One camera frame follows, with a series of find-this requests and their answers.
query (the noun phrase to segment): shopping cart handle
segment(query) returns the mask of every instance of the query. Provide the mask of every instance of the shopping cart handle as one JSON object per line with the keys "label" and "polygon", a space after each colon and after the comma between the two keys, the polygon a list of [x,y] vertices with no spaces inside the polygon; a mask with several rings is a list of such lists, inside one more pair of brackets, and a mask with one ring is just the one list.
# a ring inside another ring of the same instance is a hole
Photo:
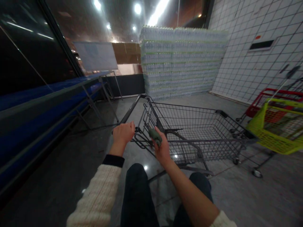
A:
{"label": "shopping cart handle", "polygon": [[287,64],[287,65],[280,71],[280,74],[283,73],[283,72],[287,69],[288,66],[289,66],[289,64]]}
{"label": "shopping cart handle", "polygon": [[287,74],[286,74],[286,78],[290,79],[299,69],[301,68],[301,66],[295,66],[292,70],[290,70]]}
{"label": "shopping cart handle", "polygon": [[134,108],[136,107],[137,103],[139,102],[140,98],[145,98],[147,95],[144,94],[140,94],[138,95],[136,101],[130,106],[129,110],[126,112],[126,114],[124,115],[124,117],[122,118],[122,120],[119,122],[118,125],[120,124],[125,124],[129,118],[129,116],[131,115],[132,111],[134,110]]}

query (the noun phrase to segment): black sleeve cuff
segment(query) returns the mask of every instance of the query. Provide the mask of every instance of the black sleeve cuff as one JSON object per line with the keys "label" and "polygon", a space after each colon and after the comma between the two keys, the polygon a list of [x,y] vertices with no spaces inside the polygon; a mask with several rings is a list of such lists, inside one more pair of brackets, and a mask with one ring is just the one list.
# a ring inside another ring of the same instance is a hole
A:
{"label": "black sleeve cuff", "polygon": [[105,159],[103,160],[104,165],[110,165],[110,166],[117,166],[122,168],[123,163],[124,163],[124,158],[119,157],[119,156],[115,156],[115,155],[111,155],[111,154],[107,154],[105,156]]}

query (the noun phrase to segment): red shopping cart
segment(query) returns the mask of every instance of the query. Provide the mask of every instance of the red shopping cart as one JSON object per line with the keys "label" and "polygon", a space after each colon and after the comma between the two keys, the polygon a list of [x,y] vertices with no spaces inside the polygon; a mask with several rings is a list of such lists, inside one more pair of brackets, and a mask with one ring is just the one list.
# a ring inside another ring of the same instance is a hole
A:
{"label": "red shopping cart", "polygon": [[[257,98],[253,101],[253,103],[248,107],[245,113],[240,117],[236,118],[236,121],[242,123],[246,116],[253,118],[256,113],[261,109],[263,104],[268,98],[275,98],[275,99],[282,99],[282,100],[289,100],[289,101],[296,101],[302,102],[303,101],[303,93],[302,92],[295,92],[295,91],[287,91],[287,90],[279,90],[277,93],[277,89],[272,88],[265,88]],[[271,106],[279,107],[278,103],[274,103],[274,101],[270,102]]]}

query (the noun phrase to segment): dark pants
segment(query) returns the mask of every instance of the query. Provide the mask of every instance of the dark pants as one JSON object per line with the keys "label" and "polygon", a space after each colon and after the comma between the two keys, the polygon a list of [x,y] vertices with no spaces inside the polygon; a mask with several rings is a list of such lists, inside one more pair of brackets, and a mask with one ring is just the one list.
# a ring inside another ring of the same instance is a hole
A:
{"label": "dark pants", "polygon": [[[202,173],[195,172],[189,179],[213,202],[211,185]],[[130,226],[159,226],[147,174],[143,166],[138,163],[133,164],[127,171],[122,205],[121,227]],[[192,226],[182,204],[178,208],[173,226]]]}

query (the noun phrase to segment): bottled water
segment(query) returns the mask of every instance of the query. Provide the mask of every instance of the bottled water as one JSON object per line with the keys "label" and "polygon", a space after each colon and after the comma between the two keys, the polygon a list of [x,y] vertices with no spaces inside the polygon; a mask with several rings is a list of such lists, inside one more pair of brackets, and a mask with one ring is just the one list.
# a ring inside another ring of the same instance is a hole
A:
{"label": "bottled water", "polygon": [[146,93],[163,100],[209,91],[227,37],[226,31],[144,26],[139,40]]}

